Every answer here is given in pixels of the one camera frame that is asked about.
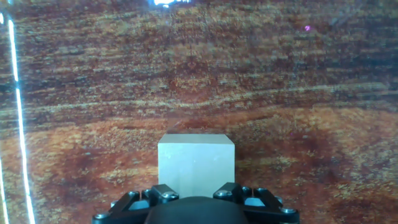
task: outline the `screw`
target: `screw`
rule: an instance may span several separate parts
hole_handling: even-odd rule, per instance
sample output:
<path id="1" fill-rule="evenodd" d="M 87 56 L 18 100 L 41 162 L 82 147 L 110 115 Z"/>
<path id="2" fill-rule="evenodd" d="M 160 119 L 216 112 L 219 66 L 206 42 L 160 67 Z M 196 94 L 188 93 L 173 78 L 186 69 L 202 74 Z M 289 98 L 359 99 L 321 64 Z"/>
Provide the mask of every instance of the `screw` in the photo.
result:
<path id="1" fill-rule="evenodd" d="M 162 198 L 166 198 L 166 199 L 175 199 L 178 197 L 178 194 L 175 192 L 164 192 L 162 193 Z"/>
<path id="2" fill-rule="evenodd" d="M 216 192 L 216 195 L 219 197 L 227 197 L 227 196 L 231 196 L 232 192 L 227 191 L 227 190 L 219 190 Z"/>
<path id="3" fill-rule="evenodd" d="M 118 201 L 116 200 L 116 201 L 113 201 L 113 202 L 111 202 L 111 208 L 117 203 Z"/>
<path id="4" fill-rule="evenodd" d="M 111 214 L 109 213 L 109 212 L 104 212 L 104 213 L 101 213 L 101 214 L 96 214 L 95 215 L 95 218 L 97 218 L 97 219 L 102 219 L 102 218 L 107 218 L 107 217 L 109 217 Z"/>
<path id="5" fill-rule="evenodd" d="M 279 201 L 280 203 L 284 203 L 284 200 L 283 200 L 280 196 L 275 196 L 275 198 L 278 199 L 278 201 Z"/>
<path id="6" fill-rule="evenodd" d="M 281 212 L 286 213 L 286 214 L 291 214 L 291 213 L 295 213 L 296 212 L 296 209 L 289 208 L 289 207 L 280 208 L 280 210 L 281 210 Z"/>
<path id="7" fill-rule="evenodd" d="M 129 192 L 130 197 L 133 197 L 137 194 L 137 192 Z"/>

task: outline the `led light strip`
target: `led light strip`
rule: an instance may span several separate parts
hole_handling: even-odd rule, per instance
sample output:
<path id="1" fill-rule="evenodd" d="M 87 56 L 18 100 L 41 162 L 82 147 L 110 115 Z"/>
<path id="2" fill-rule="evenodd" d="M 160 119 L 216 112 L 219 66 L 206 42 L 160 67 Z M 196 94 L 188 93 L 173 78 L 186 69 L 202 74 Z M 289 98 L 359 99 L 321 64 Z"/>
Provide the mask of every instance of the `led light strip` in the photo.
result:
<path id="1" fill-rule="evenodd" d="M 4 215 L 4 222 L 5 224 L 9 224 L 8 220 L 8 213 L 7 213 L 7 203 L 6 203 L 6 194 L 4 192 L 4 182 L 2 179 L 2 165 L 1 165 L 1 158 L 0 158 L 0 189 L 1 189 L 1 198 L 2 198 L 2 212 Z"/>
<path id="2" fill-rule="evenodd" d="M 19 86 L 18 70 L 17 70 L 17 52 L 15 47 L 15 37 L 14 37 L 14 23 L 11 20 L 8 20 L 8 28 L 9 28 L 10 41 L 11 41 L 12 71 L 14 72 L 14 78 L 17 83 L 17 86 Z M 27 211 L 28 211 L 30 224 L 35 224 L 32 199 L 30 197 L 29 182 L 27 178 L 27 158 L 26 158 L 26 147 L 25 147 L 25 136 L 24 136 L 24 123 L 22 119 L 21 92 L 19 90 L 19 87 L 16 88 L 16 95 L 17 95 L 17 105 L 18 105 L 19 142 L 21 144 L 22 171 L 24 175 L 24 187 L 25 187 Z"/>

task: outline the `white cube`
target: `white cube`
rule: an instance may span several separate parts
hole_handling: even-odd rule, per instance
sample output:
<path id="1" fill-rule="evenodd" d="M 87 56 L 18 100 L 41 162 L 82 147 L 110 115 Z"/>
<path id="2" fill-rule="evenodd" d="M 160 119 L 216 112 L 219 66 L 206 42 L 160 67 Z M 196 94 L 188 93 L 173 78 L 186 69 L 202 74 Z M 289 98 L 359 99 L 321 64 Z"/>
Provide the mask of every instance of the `white cube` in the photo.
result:
<path id="1" fill-rule="evenodd" d="M 159 184 L 180 198 L 212 197 L 235 182 L 235 145 L 225 134 L 165 134 L 157 148 Z"/>

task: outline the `cube face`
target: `cube face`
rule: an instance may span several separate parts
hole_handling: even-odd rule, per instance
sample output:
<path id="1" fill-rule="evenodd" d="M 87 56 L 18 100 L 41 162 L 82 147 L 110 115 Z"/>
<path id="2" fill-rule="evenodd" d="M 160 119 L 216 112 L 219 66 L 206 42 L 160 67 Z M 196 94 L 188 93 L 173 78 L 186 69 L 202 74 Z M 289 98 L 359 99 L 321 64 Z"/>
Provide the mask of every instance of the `cube face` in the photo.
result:
<path id="1" fill-rule="evenodd" d="M 166 134 L 158 144 L 159 184 L 180 194 L 212 197 L 235 182 L 235 146 L 224 134 Z"/>

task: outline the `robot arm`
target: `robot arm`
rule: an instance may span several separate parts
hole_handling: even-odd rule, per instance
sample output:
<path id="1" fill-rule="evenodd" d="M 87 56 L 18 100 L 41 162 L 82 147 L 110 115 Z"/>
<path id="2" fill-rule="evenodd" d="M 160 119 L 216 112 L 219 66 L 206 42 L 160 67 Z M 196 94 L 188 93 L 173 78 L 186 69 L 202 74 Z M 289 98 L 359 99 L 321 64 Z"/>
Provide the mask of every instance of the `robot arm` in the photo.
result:
<path id="1" fill-rule="evenodd" d="M 179 199 L 165 184 L 124 194 L 92 224 L 275 224 L 300 223 L 299 211 L 264 188 L 226 183 L 209 197 Z"/>

